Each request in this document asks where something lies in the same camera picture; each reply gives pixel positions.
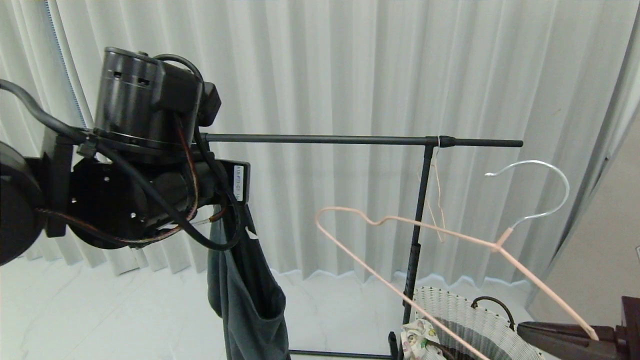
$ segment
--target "curtain fold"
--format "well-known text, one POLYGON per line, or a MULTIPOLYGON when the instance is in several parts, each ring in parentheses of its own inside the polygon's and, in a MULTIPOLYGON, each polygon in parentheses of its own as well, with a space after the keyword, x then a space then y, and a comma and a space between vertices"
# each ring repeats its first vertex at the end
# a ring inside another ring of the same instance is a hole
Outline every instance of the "curtain fold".
MULTIPOLYGON (((563 237, 577 189, 590 176, 589 159, 600 151, 596 145, 605 146, 596 139, 638 2, 59 0, 49 6, 57 39, 68 49, 63 59, 77 76, 73 88, 90 113, 102 50, 115 46, 193 61, 223 101, 214 125, 203 131, 523 139, 521 149, 437 151, 440 203, 449 229, 495 239, 517 218, 553 207, 563 189, 538 167, 492 179, 483 174, 529 159, 563 169, 572 185, 568 205, 522 224, 506 244, 541 274, 563 237)), ((33 68, 24 61, 15 66, 33 68)), ((55 92, 49 86, 28 89, 43 96, 55 92)), ((355 270, 366 279, 316 231, 314 213, 323 206, 359 208, 373 219, 415 212, 419 147, 213 143, 212 149, 252 164, 256 228, 270 266, 280 272, 355 270)), ((428 201, 440 224, 435 180, 432 167, 428 201)), ((425 220, 431 221, 427 209, 425 220)), ((406 271, 410 226, 371 228, 349 215, 323 222, 384 276, 406 271)), ((520 279, 499 256, 445 239, 422 231, 419 276, 520 279)), ((118 273, 145 261, 168 266, 175 256, 181 260, 173 270, 196 263, 203 269, 200 253, 178 235, 108 256, 128 259, 115 267, 118 273)))

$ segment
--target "silver hanger hook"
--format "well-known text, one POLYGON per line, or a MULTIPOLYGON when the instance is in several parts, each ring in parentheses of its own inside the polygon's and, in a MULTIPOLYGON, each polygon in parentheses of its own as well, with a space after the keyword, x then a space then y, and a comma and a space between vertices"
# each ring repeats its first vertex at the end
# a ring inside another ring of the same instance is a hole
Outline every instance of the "silver hanger hook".
POLYGON ((545 216, 549 216, 553 213, 555 213, 556 211, 560 210, 560 208, 562 208, 562 206, 565 204, 565 202, 567 201, 567 199, 569 199, 569 191, 571 190, 571 186, 569 185, 569 180, 566 178, 566 175, 564 174, 564 172, 562 172, 562 170, 558 169, 557 167, 551 165, 550 163, 545 163, 544 161, 540 161, 540 160, 524 160, 524 161, 518 161, 517 163, 513 163, 505 168, 503 168, 502 170, 498 171, 498 172, 488 172, 486 173, 484 176, 498 176, 501 173, 522 165, 522 164, 539 164, 539 165, 544 165, 548 168, 550 168, 551 170, 557 172, 558 175, 560 175, 560 177, 562 178, 562 181, 564 183, 564 198, 562 199, 562 202, 560 202, 560 204, 556 207, 554 207, 553 209, 546 211, 544 213, 539 213, 539 214, 534 214, 534 215, 529 215, 528 217, 522 217, 520 219, 518 219, 518 221, 516 221, 511 228, 515 229, 516 226, 518 226, 521 222, 525 221, 525 220, 531 220, 531 219, 535 219, 535 218, 541 218, 541 217, 545 217, 545 216))

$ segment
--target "clothing rack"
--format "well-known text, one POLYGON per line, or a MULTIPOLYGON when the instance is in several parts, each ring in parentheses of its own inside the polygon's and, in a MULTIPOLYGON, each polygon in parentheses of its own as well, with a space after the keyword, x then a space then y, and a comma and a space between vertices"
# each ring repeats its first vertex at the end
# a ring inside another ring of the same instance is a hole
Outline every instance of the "clothing rack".
MULTIPOLYGON (((207 142, 250 142, 250 143, 330 143, 351 145, 414 145, 424 146, 422 160, 422 175, 418 190, 418 202, 415 210, 415 220, 422 221, 424 202, 427 194, 429 169, 435 147, 445 148, 454 146, 479 147, 522 147, 521 140, 491 140, 491 139, 457 139, 452 136, 333 136, 333 135, 244 135, 244 134, 203 134, 207 142)), ((409 262, 406 270, 404 294, 413 298, 415 280, 420 258, 420 227, 413 227, 409 262)), ((404 313, 402 324, 411 318, 411 305, 403 301, 404 313)), ((404 354, 399 346, 396 334, 391 331, 388 335, 390 355, 360 354, 353 352, 329 352, 314 350, 290 350, 292 355, 347 357, 357 359, 397 359, 403 360, 404 354)))

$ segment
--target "white wicker basket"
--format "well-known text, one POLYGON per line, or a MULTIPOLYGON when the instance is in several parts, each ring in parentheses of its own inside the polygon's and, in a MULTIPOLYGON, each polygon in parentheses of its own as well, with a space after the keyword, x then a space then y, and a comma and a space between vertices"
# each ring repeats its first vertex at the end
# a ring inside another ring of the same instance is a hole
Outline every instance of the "white wicker basket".
MULTIPOLYGON (((474 304, 449 291, 431 287, 417 289, 414 301, 489 359, 544 359, 538 349, 519 337, 515 332, 515 328, 509 327, 509 320, 487 309, 478 307, 477 302, 474 304)), ((422 317, 420 313, 415 313, 415 316, 416 318, 422 317)), ((458 354, 466 354, 472 359, 476 358, 471 355, 467 348, 453 340, 446 332, 437 326, 434 326, 434 328, 442 345, 455 349, 458 354)), ((468 359, 468 357, 462 356, 458 357, 458 359, 468 359)))

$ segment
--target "white marble floor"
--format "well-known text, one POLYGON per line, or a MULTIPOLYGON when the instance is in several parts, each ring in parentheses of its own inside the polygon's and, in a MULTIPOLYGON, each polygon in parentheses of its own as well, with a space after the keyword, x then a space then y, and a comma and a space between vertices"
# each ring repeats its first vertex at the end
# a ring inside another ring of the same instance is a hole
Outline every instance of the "white marble floor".
MULTIPOLYGON (((287 295, 291 348, 388 353, 387 334, 400 325, 401 299, 378 281, 360 284, 352 274, 303 281, 299 272, 276 279, 287 295)), ((114 277, 108 266, 17 259, 0 268, 0 280, 2 360, 225 358, 205 272, 141 269, 114 277)), ((403 281, 397 276, 394 284, 402 288, 403 281)), ((423 284, 445 288, 437 277, 423 284)), ((526 284, 486 282, 477 289, 462 280, 449 289, 468 298, 490 294, 511 308, 517 322, 531 319, 521 305, 526 284)), ((500 312, 491 303, 486 307, 500 312)))

